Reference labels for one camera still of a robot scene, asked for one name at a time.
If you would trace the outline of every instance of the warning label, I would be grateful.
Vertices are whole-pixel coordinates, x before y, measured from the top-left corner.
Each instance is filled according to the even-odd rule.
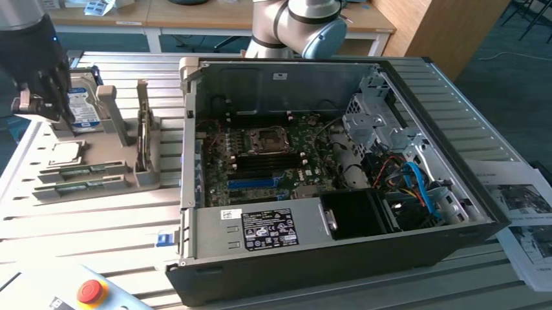
[[[241,213],[241,223],[248,251],[299,244],[290,209]]]

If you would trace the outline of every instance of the blue sticker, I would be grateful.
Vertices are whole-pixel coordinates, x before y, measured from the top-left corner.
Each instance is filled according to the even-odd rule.
[[[69,94],[82,94],[86,92],[84,87],[76,87],[69,89]]]
[[[74,127],[86,128],[86,127],[94,127],[94,126],[100,125],[100,122],[98,121],[89,121],[89,122],[85,122],[85,123],[74,123],[72,125]]]

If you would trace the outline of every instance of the chair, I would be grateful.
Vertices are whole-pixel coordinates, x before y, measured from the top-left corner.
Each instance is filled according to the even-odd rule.
[[[517,14],[517,12],[523,8],[523,13],[521,15],[522,19],[525,18],[526,12],[529,11],[529,7],[533,4],[534,0],[523,0],[522,3],[517,3],[517,9],[514,10],[514,12],[511,13],[511,15],[506,18],[506,20],[502,23],[502,26],[506,24],[506,22],[511,19],[511,17]],[[523,36],[526,35],[526,33],[529,32],[529,30],[533,28],[534,25],[549,25],[549,24],[537,24],[535,22],[538,21],[538,18],[541,18],[545,10],[550,7],[552,5],[552,0],[537,0],[539,3],[542,3],[542,9],[538,11],[535,17],[530,20],[530,23],[523,31],[523,34],[521,34],[521,37],[518,38],[518,40],[521,41],[521,39],[523,38]]]

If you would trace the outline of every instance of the white sticker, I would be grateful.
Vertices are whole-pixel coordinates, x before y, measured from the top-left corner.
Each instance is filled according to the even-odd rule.
[[[94,127],[100,125],[100,117],[97,116],[93,105],[86,103],[88,92],[84,87],[70,88],[69,90],[69,108],[74,115],[72,123],[74,132],[94,131]]]
[[[132,26],[141,26],[138,21],[116,21],[114,24],[117,25],[132,25]]]
[[[48,10],[60,8],[60,0],[42,0],[44,8]]]
[[[283,81],[287,79],[287,73],[275,73],[272,74],[273,81]]]
[[[235,220],[241,218],[241,209],[220,210],[221,220]]]

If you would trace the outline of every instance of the wooden desk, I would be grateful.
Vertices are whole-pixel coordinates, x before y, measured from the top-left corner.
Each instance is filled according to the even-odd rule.
[[[209,0],[196,6],[175,5],[168,0],[136,0],[133,5],[108,12],[105,16],[85,16],[81,8],[49,10],[58,32],[141,34],[146,36],[151,53],[160,53],[159,36],[163,34],[204,36],[251,36],[252,1],[225,3]],[[342,14],[348,33],[340,54],[380,56],[392,24],[374,6],[363,8],[348,4]]]
[[[342,14],[354,22],[348,23],[350,32],[390,32],[395,28],[382,13],[368,5],[362,8],[350,3]],[[152,0],[146,14],[146,26],[176,28],[251,29],[252,1],[240,0],[225,3],[211,0],[203,5],[181,6],[167,0]]]
[[[342,14],[352,23],[346,22],[348,33],[340,53],[380,56],[388,35],[395,31],[392,24],[371,5],[366,9],[360,4],[351,3]],[[196,6],[181,6],[167,0],[152,0],[146,26],[159,31],[148,35],[148,41],[149,36],[161,34],[251,36],[251,24],[251,0],[239,0],[237,3],[209,0]]]
[[[136,0],[122,8],[112,9],[105,16],[84,15],[82,8],[58,8],[48,10],[57,25],[78,26],[144,26],[151,0]]]

